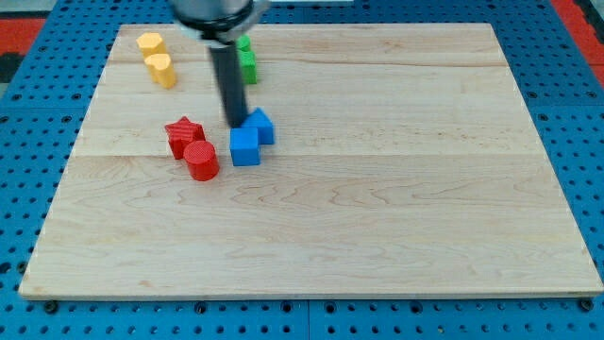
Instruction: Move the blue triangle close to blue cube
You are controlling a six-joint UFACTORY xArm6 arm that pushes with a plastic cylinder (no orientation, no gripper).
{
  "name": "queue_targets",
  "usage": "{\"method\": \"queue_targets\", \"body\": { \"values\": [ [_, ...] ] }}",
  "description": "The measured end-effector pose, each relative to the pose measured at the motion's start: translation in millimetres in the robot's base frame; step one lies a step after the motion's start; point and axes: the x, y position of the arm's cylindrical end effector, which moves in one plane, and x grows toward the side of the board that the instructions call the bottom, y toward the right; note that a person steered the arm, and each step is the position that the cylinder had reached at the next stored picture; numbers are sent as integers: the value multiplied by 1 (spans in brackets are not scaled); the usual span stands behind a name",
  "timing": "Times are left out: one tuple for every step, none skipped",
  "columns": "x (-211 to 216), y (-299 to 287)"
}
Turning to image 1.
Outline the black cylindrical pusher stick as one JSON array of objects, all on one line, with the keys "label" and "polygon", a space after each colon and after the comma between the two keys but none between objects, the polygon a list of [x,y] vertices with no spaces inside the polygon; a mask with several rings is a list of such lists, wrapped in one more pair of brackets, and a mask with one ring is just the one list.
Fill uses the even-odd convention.
[{"label": "black cylindrical pusher stick", "polygon": [[210,56],[226,122],[239,128],[248,116],[248,106],[236,43],[211,47]]}]

